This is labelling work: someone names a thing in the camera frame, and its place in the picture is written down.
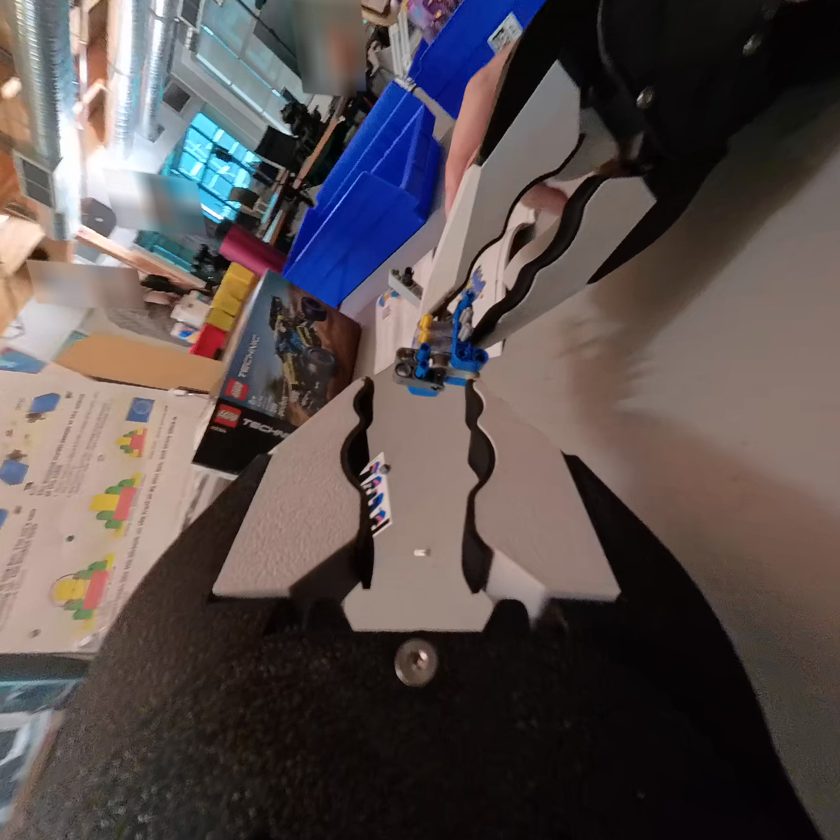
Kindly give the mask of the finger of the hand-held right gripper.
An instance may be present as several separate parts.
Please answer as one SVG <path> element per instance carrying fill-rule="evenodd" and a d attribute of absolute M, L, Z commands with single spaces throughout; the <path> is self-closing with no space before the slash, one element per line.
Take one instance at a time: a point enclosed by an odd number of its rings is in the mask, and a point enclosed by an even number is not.
<path fill-rule="evenodd" d="M 475 345 L 509 339 L 582 291 L 655 202 L 641 176 L 586 178 L 557 223 L 505 268 L 505 295 L 477 322 Z"/>
<path fill-rule="evenodd" d="M 446 308 L 476 259 L 505 233 L 526 189 L 559 173 L 581 136 L 581 92 L 554 61 L 494 148 L 468 168 L 438 243 L 425 312 Z"/>

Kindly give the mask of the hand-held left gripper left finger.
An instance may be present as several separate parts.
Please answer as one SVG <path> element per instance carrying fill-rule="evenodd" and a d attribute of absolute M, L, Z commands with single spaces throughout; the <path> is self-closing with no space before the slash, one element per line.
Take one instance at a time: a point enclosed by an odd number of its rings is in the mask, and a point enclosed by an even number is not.
<path fill-rule="evenodd" d="M 213 583 L 220 599 L 342 603 L 371 589 L 375 546 L 362 473 L 375 385 L 349 385 L 269 456 Z"/>

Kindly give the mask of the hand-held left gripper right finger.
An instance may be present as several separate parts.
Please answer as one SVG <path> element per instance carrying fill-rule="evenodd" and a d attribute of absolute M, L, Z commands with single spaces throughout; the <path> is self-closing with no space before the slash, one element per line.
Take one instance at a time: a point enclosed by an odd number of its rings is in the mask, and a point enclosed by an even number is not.
<path fill-rule="evenodd" d="M 478 384 L 465 389 L 468 465 L 461 564 L 473 593 L 521 603 L 614 603 L 621 593 L 561 449 Z"/>

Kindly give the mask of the blue grey lego sub-assembly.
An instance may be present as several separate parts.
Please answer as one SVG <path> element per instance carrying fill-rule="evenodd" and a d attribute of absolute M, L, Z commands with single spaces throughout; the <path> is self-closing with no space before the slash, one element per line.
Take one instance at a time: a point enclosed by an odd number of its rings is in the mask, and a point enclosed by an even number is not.
<path fill-rule="evenodd" d="M 409 347 L 395 352 L 393 381 L 415 396 L 435 397 L 447 385 L 466 386 L 488 362 L 487 351 L 472 342 L 474 302 L 485 288 L 481 268 L 472 272 L 455 310 L 425 313 Z"/>

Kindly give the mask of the lego sticker sheet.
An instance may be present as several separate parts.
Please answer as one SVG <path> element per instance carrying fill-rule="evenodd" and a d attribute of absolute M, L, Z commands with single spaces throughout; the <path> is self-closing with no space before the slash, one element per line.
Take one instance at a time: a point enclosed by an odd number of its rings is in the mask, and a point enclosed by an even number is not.
<path fill-rule="evenodd" d="M 364 493 L 371 534 L 376 536 L 392 525 L 392 501 L 388 475 L 379 473 L 381 464 L 389 464 L 384 453 L 375 456 L 360 473 L 360 486 Z"/>

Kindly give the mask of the lego set box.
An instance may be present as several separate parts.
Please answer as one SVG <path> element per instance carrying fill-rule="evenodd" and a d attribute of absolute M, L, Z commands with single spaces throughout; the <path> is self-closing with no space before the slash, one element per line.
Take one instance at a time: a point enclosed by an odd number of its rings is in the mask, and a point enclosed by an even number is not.
<path fill-rule="evenodd" d="M 351 383 L 360 341 L 356 321 L 268 270 L 225 351 L 194 466 L 238 476 L 269 453 Z"/>

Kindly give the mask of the lego instruction booklet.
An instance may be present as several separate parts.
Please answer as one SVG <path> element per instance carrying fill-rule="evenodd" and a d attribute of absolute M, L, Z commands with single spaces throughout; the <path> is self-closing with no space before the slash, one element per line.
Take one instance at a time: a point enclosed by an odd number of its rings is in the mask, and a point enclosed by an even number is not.
<path fill-rule="evenodd" d="M 503 276 L 510 261 L 507 251 L 497 247 L 490 248 L 479 259 L 477 269 L 484 285 L 472 304 L 474 326 L 507 291 Z M 397 349 L 412 346 L 421 315 L 417 303 L 391 286 L 378 297 L 374 315 L 373 373 L 376 375 L 392 365 Z"/>

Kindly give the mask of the person's right hand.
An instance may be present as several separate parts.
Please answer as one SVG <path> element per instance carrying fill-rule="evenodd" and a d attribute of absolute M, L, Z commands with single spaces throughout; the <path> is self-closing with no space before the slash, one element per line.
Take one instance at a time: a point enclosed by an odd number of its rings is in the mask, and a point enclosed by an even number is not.
<path fill-rule="evenodd" d="M 444 171 L 444 207 L 449 215 L 460 183 L 473 164 L 487 131 L 501 76 L 507 68 L 516 41 L 507 45 L 469 80 L 448 149 Z"/>

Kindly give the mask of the red block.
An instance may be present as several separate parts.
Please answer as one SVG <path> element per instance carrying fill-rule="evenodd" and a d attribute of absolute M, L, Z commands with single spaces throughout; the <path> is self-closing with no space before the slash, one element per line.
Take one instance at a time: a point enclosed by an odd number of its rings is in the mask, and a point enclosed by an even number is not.
<path fill-rule="evenodd" d="M 212 361 L 220 361 L 228 341 L 228 329 L 206 322 L 195 334 L 189 354 Z"/>

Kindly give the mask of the brown cardboard box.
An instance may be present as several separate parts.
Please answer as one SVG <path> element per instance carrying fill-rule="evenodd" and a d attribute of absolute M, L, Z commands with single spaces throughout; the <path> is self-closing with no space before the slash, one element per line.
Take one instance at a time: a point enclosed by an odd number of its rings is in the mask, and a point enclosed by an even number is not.
<path fill-rule="evenodd" d="M 58 353 L 55 363 L 89 379 L 148 389 L 212 394 L 224 378 L 222 362 L 166 346 L 93 333 Z"/>

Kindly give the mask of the printed instruction poster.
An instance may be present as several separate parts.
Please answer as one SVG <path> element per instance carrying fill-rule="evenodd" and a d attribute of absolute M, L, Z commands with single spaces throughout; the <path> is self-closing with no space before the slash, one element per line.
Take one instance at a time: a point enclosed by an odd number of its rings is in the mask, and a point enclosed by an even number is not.
<path fill-rule="evenodd" d="M 90 656 L 180 534 L 207 399 L 58 366 L 1 381 L 1 652 Z"/>

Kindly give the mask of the yellow blocks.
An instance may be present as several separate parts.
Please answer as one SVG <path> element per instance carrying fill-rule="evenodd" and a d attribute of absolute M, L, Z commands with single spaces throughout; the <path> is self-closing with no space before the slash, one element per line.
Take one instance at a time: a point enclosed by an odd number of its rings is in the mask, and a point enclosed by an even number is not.
<path fill-rule="evenodd" d="M 231 263 L 213 295 L 205 325 L 229 333 L 257 282 L 254 272 L 238 263 Z"/>

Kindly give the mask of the magenta roll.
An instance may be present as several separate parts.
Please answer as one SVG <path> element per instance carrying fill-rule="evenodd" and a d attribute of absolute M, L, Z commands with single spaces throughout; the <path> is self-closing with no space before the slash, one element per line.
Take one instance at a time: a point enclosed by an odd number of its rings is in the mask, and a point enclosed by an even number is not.
<path fill-rule="evenodd" d="M 219 254 L 258 278 L 267 272 L 282 274 L 287 262 L 287 257 L 279 250 L 237 224 L 227 230 L 219 246 Z"/>

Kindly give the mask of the silver ventilation duct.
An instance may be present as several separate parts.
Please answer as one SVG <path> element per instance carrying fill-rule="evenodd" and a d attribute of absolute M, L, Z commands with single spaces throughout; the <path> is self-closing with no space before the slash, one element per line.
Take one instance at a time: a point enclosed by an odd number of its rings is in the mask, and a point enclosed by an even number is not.
<path fill-rule="evenodd" d="M 112 156 L 130 158 L 138 137 L 154 142 L 172 71 L 176 1 L 108 3 L 108 99 L 106 134 Z"/>
<path fill-rule="evenodd" d="M 14 35 L 35 157 L 51 171 L 78 155 L 75 63 L 68 1 L 10 1 L 2 9 Z"/>

